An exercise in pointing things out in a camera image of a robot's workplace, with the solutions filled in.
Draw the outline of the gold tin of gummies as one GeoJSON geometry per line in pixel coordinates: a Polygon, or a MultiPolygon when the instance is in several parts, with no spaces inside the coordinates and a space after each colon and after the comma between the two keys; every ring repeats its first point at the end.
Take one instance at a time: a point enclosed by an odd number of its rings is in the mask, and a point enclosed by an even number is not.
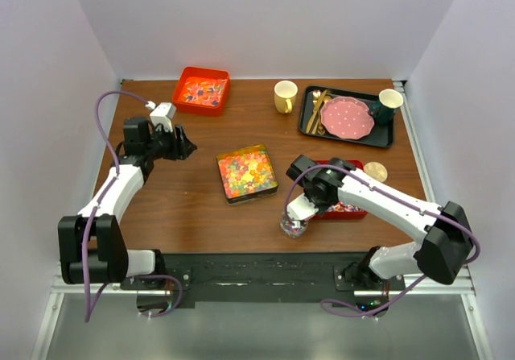
{"type": "Polygon", "coordinates": [[[264,144],[219,154],[216,163],[225,199],[231,205],[278,191],[278,180],[264,144]]]}

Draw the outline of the orange tray of candies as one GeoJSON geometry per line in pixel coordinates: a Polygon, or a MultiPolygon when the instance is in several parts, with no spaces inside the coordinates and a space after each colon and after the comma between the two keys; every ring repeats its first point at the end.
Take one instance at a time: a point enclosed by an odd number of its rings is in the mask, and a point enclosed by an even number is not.
{"type": "Polygon", "coordinates": [[[172,102],[179,112],[219,117],[229,95],[230,75],[225,70],[187,66],[178,79],[172,102]]]}

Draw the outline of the clear plastic jar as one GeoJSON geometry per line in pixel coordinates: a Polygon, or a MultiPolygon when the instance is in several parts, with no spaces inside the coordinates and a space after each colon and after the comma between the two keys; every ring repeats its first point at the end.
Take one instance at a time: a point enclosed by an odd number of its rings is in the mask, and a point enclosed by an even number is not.
{"type": "Polygon", "coordinates": [[[301,218],[299,216],[283,212],[281,221],[279,222],[282,232],[289,238],[299,238],[307,230],[309,222],[308,218],[301,218]]]}

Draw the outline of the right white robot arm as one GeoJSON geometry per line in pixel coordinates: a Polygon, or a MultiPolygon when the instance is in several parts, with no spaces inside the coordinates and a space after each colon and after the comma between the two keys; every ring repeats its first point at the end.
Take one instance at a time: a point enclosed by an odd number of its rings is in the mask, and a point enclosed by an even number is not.
{"type": "Polygon", "coordinates": [[[391,188],[354,164],[338,158],[317,163],[300,155],[287,176],[303,192],[285,205],[284,229],[299,233],[303,225],[339,203],[353,205],[396,226],[411,239],[393,247],[375,246],[358,263],[343,270],[349,283],[369,290],[399,275],[421,274],[451,285],[479,248],[462,206],[419,200],[391,188]]]}

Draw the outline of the red tray of lollipops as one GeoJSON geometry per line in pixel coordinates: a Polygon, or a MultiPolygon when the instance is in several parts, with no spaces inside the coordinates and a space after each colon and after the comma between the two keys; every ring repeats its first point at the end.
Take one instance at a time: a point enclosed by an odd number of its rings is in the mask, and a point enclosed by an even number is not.
{"type": "Polygon", "coordinates": [[[355,206],[345,205],[342,202],[330,207],[324,214],[315,215],[312,220],[317,221],[358,221],[363,219],[368,213],[355,206]]]}

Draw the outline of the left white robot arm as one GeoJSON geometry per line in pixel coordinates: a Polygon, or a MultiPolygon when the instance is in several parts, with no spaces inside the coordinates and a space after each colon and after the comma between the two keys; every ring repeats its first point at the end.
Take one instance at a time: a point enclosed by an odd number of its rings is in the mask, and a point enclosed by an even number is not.
{"type": "Polygon", "coordinates": [[[84,282],[84,263],[90,283],[119,283],[137,276],[147,288],[158,289],[166,282],[160,251],[127,249],[120,220],[156,160],[185,160],[197,146],[181,125],[144,117],[125,120],[123,134],[99,192],[78,214],[62,217],[58,223],[61,275],[67,284],[84,282]]]}

